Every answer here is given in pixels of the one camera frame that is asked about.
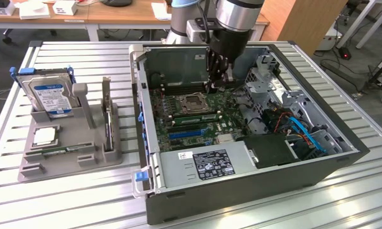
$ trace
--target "aluminum table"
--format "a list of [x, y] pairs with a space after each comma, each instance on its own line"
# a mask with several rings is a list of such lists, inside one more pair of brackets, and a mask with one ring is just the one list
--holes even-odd
[[[31, 104], [15, 84], [0, 115], [0, 228], [382, 228], [382, 129], [298, 46], [274, 44], [370, 148], [355, 164], [313, 187], [150, 226], [144, 199], [131, 194], [130, 173], [139, 168], [139, 156], [130, 42], [44, 42], [40, 47], [29, 47], [21, 67], [44, 69], [71, 64], [77, 82], [88, 83], [89, 103], [99, 103], [101, 77], [111, 77], [123, 164], [69, 177], [19, 183]], [[298, 88], [285, 69], [281, 76], [291, 89]]]

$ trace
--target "desk leg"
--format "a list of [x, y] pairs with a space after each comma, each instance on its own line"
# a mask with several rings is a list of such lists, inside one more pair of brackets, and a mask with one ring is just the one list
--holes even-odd
[[97, 35], [99, 25], [97, 24], [87, 24], [85, 27], [88, 30], [89, 41], [97, 42], [99, 41], [99, 35]]
[[345, 42], [346, 42], [346, 41], [349, 40], [349, 38], [351, 37], [351, 35], [353, 35], [355, 29], [358, 28], [358, 26], [359, 26], [362, 20], [365, 19], [365, 17], [366, 17], [366, 15], [369, 14], [371, 8], [374, 7], [375, 1], [377, 1], [377, 0], [370, 0], [370, 1], [369, 1], [369, 4], [367, 4], [367, 6], [365, 7], [365, 9], [362, 10], [362, 12], [361, 12], [361, 14], [359, 14], [357, 20], [354, 21], [354, 23], [353, 23], [353, 25], [351, 25], [349, 31], [345, 33], [342, 39], [339, 40], [339, 42], [338, 42], [338, 44], [337, 44], [337, 48], [341, 48], [341, 47], [343, 46]]
[[382, 16], [378, 18], [377, 22], [374, 23], [373, 27], [370, 28], [369, 32], [363, 35], [358, 45], [355, 46], [358, 49], [362, 48], [365, 42], [367, 42], [369, 38], [371, 37], [371, 35], [374, 34], [374, 32], [377, 31], [378, 27], [382, 24]]
[[253, 32], [253, 35], [250, 37], [250, 40], [253, 42], [261, 41], [261, 37], [262, 37], [263, 31], [265, 31], [265, 27], [266, 27], [266, 25], [255, 25], [254, 26], [254, 32]]

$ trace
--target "floor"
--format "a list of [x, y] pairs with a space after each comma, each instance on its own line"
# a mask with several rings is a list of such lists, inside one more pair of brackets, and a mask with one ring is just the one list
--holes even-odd
[[[350, 24], [355, 20], [357, 14], [353, 14], [350, 19]], [[341, 63], [345, 64], [351, 70], [357, 73], [367, 72], [367, 65], [377, 65], [382, 60], [382, 28], [379, 28], [373, 35], [371, 39], [363, 46], [361, 50], [355, 48], [357, 42], [362, 38], [362, 34], [366, 33], [367, 29], [371, 27], [371, 23], [365, 26], [359, 33], [353, 38], [353, 44], [349, 47], [353, 58], [349, 61], [341, 60]], [[345, 33], [349, 29], [349, 26], [345, 27], [342, 21], [339, 21], [339, 31]], [[11, 37], [13, 39], [13, 44], [7, 45], [3, 43], [3, 33], [0, 30], [0, 90], [8, 89], [12, 86], [12, 79], [9, 77], [8, 70], [12, 66], [20, 66], [23, 61], [25, 51], [28, 48], [28, 43], [31, 40], [41, 40], [41, 41], [88, 41], [88, 35], [84, 30], [57, 30], [57, 36], [52, 36], [48, 30], [13, 30]], [[135, 30], [120, 30], [111, 31], [111, 37], [104, 38], [104, 33], [99, 31], [100, 40], [101, 41], [136, 41], [142, 35], [142, 31]], [[159, 40], [166, 36], [164, 31], [158, 31], [155, 34], [155, 40]], [[317, 52], [317, 55], [323, 55], [323, 57], [313, 56], [313, 59], [317, 63], [322, 59], [335, 60], [335, 56], [331, 51], [326, 53]], [[351, 74], [343, 67], [341, 68], [346, 73]], [[342, 89], [349, 93], [354, 93], [354, 87], [342, 80], [338, 76], [327, 72], [334, 81], [342, 87]], [[367, 77], [366, 74], [355, 75], [359, 78]], [[375, 122], [382, 127], [382, 104], [379, 102], [379, 98], [382, 97], [381, 91], [371, 91], [361, 100], [357, 101], [359, 106], [375, 120]], [[0, 112], [4, 106], [4, 100], [0, 100]]]

